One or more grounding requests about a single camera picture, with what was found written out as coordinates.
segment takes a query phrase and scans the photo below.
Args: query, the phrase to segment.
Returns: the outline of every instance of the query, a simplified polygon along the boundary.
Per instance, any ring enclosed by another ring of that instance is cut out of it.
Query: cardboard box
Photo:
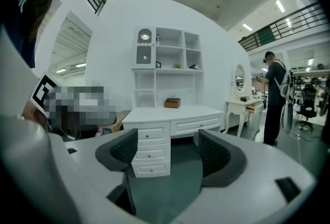
[[[109,134],[122,130],[123,119],[130,113],[130,111],[121,111],[117,113],[117,121],[115,124],[109,126],[101,126],[102,134]]]
[[[179,98],[167,98],[164,102],[164,108],[178,109],[180,105],[181,100]]]

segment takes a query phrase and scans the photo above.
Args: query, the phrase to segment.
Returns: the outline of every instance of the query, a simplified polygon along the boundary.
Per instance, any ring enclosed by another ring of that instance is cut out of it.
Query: black cap
[[[275,54],[273,52],[267,51],[265,54],[265,58],[267,58],[268,56],[275,57]]]

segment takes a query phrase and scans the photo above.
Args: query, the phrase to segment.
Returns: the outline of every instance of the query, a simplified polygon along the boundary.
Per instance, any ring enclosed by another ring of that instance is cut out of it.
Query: desk drawer
[[[246,110],[248,112],[251,112],[251,113],[259,113],[260,111],[263,110],[263,103],[259,104],[259,105],[248,105],[246,107]]]
[[[132,163],[164,162],[171,159],[171,144],[138,146]]]
[[[133,164],[135,177],[161,177],[169,176],[171,172],[170,161],[158,163]]]
[[[197,132],[220,126],[220,115],[171,121],[171,135]]]
[[[124,124],[124,129],[138,129],[138,146],[169,144],[170,122]]]

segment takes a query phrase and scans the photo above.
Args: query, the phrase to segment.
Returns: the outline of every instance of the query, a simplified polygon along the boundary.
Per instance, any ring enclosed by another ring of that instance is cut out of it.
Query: hair
[[[22,14],[22,34],[29,41],[37,37],[38,29],[53,0],[28,0]]]
[[[269,57],[269,56],[271,56],[271,57],[275,57],[275,54],[274,54],[273,52],[268,51],[268,52],[266,52],[266,54],[265,54],[265,58],[267,58],[267,57]]]

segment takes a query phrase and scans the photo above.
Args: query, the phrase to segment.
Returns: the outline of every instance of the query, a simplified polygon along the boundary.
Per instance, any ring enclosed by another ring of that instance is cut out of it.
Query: ceiling light
[[[143,40],[149,40],[150,39],[150,36],[144,34],[144,35],[141,35],[141,39],[143,39]]]
[[[63,68],[62,70],[58,70],[58,71],[56,71],[56,73],[62,73],[62,72],[64,72],[64,71],[67,71],[65,68]]]
[[[285,12],[283,5],[281,4],[281,2],[279,0],[276,1],[276,4],[279,7],[279,9],[281,10],[281,12]]]
[[[82,66],[85,66],[86,63],[83,63],[83,64],[79,64],[79,65],[76,65],[76,67],[82,67]]]
[[[287,24],[288,24],[288,26],[289,26],[289,27],[292,27],[292,25],[291,25],[291,22],[290,22],[290,19],[289,19],[289,18],[286,18],[286,19],[285,19],[285,21],[287,21]]]
[[[251,28],[249,25],[247,25],[247,24],[243,24],[243,26],[244,26],[247,30],[252,31],[252,28]]]

